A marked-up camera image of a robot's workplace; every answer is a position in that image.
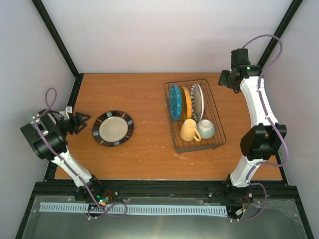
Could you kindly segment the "dark patterned plate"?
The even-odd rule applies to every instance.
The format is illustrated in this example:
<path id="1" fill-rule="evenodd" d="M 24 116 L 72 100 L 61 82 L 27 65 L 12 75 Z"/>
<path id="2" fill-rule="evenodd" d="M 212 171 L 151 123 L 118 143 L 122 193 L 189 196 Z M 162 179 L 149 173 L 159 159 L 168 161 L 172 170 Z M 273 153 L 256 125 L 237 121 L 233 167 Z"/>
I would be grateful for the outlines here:
<path id="1" fill-rule="evenodd" d="M 92 134 L 101 146 L 115 147 L 127 142 L 134 132 L 134 121 L 123 111 L 108 111 L 94 122 Z"/>

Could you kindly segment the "white blue striped plate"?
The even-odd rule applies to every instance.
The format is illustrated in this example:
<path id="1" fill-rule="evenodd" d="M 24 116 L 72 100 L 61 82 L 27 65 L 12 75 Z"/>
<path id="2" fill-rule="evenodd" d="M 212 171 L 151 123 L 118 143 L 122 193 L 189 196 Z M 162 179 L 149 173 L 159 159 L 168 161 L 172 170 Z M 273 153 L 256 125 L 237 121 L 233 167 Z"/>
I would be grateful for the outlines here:
<path id="1" fill-rule="evenodd" d="M 190 92 L 191 105 L 192 105 L 192 117 L 195 121 L 200 121 L 204 114 L 204 97 L 201 86 L 198 83 L 194 83 Z"/>

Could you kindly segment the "orange dotted plate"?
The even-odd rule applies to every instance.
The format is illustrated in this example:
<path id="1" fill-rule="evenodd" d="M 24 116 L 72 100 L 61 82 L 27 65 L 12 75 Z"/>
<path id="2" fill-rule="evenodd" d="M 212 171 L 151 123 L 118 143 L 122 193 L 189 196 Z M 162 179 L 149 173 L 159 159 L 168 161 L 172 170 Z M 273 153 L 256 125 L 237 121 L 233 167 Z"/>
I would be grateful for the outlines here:
<path id="1" fill-rule="evenodd" d="M 192 118 L 192 103 L 190 98 L 190 92 L 186 87 L 181 86 L 181 93 L 183 94 L 183 97 L 182 97 L 183 120 L 191 119 Z"/>

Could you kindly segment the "pale green ceramic bowl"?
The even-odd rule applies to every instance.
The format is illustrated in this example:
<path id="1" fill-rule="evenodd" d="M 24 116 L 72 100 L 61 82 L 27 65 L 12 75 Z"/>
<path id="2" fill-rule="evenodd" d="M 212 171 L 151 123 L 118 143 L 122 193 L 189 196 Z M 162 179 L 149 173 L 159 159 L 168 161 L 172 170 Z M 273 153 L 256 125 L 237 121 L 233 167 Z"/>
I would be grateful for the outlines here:
<path id="1" fill-rule="evenodd" d="M 201 119 L 197 122 L 197 130 L 203 139 L 212 138 L 215 135 L 214 123 L 208 119 Z"/>

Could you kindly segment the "teal dotted plate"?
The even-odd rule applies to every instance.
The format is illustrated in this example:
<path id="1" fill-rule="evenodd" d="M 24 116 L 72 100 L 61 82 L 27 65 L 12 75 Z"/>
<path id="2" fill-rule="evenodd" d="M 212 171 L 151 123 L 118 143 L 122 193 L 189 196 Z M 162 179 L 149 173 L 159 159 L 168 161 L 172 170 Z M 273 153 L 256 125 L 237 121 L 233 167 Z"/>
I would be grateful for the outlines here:
<path id="1" fill-rule="evenodd" d="M 182 113 L 182 97 L 179 86 L 172 84 L 170 89 L 170 114 L 173 121 L 179 120 Z"/>

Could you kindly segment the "yellow ceramic mug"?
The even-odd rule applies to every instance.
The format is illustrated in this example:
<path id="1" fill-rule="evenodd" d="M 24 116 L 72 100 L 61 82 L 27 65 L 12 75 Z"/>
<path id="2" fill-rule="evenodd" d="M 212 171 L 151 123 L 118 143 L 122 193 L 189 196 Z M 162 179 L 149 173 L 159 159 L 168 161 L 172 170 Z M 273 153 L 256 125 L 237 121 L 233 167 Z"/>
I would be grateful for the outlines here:
<path id="1" fill-rule="evenodd" d="M 197 130 L 196 121 L 193 119 L 187 119 L 181 126 L 180 137 L 184 141 L 201 141 L 201 135 Z"/>

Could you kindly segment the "dark wire dish rack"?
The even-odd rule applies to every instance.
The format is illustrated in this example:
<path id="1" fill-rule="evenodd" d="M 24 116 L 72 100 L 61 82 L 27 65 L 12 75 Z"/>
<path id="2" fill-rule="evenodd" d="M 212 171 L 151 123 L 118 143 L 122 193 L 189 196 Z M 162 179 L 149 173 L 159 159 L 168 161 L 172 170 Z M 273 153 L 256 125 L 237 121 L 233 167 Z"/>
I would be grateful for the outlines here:
<path id="1" fill-rule="evenodd" d="M 180 137 L 180 129 L 183 120 L 183 113 L 181 113 L 181 117 L 177 121 L 173 121 L 170 114 L 170 89 L 172 84 L 176 84 L 179 86 L 181 91 L 181 86 L 186 87 L 189 92 L 191 92 L 191 87 L 194 83 L 198 83 L 203 91 L 204 97 L 204 114 L 202 119 L 210 120 L 214 123 L 215 126 L 215 135 L 209 139 L 201 138 L 201 141 L 184 141 Z M 170 124 L 170 132 L 172 141 L 175 147 L 175 150 L 178 153 L 184 153 L 189 151 L 199 151 L 206 149 L 215 149 L 220 147 L 226 143 L 226 136 L 224 133 L 224 129 L 222 126 L 222 122 L 215 104 L 215 100 L 213 94 L 211 92 L 211 88 L 206 79 L 196 79 L 196 80 L 186 80 L 186 81 L 177 81 L 177 82 L 167 82 L 164 84 L 164 97 L 167 105 L 167 113 Z"/>

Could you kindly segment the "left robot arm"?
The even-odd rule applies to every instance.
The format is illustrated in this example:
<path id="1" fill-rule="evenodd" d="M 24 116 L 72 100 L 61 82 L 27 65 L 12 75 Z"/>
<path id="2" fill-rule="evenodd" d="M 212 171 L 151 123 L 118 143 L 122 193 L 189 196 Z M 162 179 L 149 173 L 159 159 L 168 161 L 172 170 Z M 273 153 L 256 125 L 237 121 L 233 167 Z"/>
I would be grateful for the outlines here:
<path id="1" fill-rule="evenodd" d="M 104 188 L 89 170 L 77 162 L 68 149 L 67 134 L 78 134 L 91 117 L 79 112 L 68 111 L 54 115 L 54 111 L 40 111 L 32 122 L 20 128 L 23 136 L 40 159 L 46 159 L 62 168 L 73 180 L 80 192 L 92 200 L 103 197 Z"/>

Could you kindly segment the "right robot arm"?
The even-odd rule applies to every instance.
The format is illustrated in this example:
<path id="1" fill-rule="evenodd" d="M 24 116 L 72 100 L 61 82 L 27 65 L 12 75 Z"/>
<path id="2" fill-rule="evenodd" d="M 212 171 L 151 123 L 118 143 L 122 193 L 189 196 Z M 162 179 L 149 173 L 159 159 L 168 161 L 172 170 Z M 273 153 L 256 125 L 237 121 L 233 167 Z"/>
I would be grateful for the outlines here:
<path id="1" fill-rule="evenodd" d="M 231 51 L 231 70 L 221 73 L 218 84 L 242 92 L 250 114 L 251 128 L 241 138 L 241 159 L 228 175 L 223 196 L 228 202 L 236 202 L 248 195 L 253 175 L 271 156 L 278 153 L 287 134 L 284 124 L 279 124 L 270 107 L 262 68 L 249 61 L 248 49 Z"/>

